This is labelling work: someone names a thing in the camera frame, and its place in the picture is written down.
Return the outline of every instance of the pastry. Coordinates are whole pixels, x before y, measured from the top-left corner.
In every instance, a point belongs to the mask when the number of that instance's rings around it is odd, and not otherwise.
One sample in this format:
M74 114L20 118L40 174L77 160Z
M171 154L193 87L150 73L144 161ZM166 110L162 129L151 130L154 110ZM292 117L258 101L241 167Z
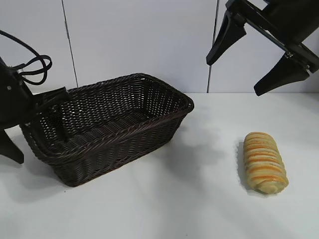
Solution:
M248 185L254 190L275 194L289 184L277 144L269 134L252 132L245 137L244 163Z

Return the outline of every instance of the woven texture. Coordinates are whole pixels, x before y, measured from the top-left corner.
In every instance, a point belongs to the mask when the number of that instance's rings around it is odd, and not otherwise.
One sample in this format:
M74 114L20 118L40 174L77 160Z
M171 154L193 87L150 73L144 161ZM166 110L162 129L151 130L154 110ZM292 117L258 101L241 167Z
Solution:
M143 73L69 93L71 101L20 127L36 157L72 187L163 146L194 108L188 96Z

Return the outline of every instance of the white wall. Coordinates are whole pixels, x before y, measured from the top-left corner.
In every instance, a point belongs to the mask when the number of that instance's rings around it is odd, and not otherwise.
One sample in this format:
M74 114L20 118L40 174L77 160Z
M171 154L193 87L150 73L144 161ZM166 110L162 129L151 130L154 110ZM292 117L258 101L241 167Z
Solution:
M250 0L263 9L263 0ZM220 0L218 31L226 11L227 0ZM212 66L210 92L254 92L254 85L279 61L283 51L246 24L247 35L229 48ZM304 44L319 55L319 30ZM319 92L319 72L304 82L289 84L272 92Z
M0 21L1 30L29 44L39 54L52 58L53 66L47 81L41 86L29 85L32 91L76 86L61 0L2 0ZM9 65L26 63L34 57L28 50L1 35L0 56ZM36 64L32 69L39 68L41 64ZM28 77L34 81L41 78Z
M135 72L206 92L214 0L64 0L79 85Z

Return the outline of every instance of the white tabletop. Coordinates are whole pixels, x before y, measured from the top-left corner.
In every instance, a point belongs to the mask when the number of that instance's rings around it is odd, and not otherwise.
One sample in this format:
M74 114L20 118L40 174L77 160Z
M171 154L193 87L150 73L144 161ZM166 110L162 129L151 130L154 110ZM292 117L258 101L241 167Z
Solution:
M195 109L169 144L77 188L7 130L25 163L0 157L0 238L317 239L319 95L189 96ZM278 143L290 181L278 195L247 188L251 131Z

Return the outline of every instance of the black cable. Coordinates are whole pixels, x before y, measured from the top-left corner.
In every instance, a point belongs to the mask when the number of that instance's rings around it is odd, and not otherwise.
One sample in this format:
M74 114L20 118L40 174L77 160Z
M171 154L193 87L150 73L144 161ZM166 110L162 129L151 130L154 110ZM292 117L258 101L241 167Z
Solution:
M51 68L52 66L52 60L49 56L47 55L39 55L39 53L37 53L32 47L30 47L29 45L27 45L26 43L24 43L23 41L21 41L20 39L16 38L15 36L12 36L10 35L9 33L6 33L2 30L0 30L0 35L3 35L13 41L15 41L16 43L19 43L20 45L22 45L23 47L25 47L26 49L28 49L29 51L31 51L34 55L35 55L35 58L31 59L28 63L26 64L20 64L18 66L14 66L14 67L8 67L6 65L7 68L10 68L12 70L20 70L36 61L40 61L43 68L42 69L39 69L39 70L36 70L36 71L29 71L29 72L20 72L18 73L18 76L20 79L24 80L25 82L29 83L29 84L32 84L32 85L41 85L43 84L45 81L46 81L46 78L47 78L47 74L48 74L48 70ZM46 65L44 60L49 60L49 64ZM23 76L26 76L26 75L37 75L37 74L41 74L43 73L43 77L42 77L42 80L39 81L39 82L33 82L33 81L30 81L26 78L24 78Z

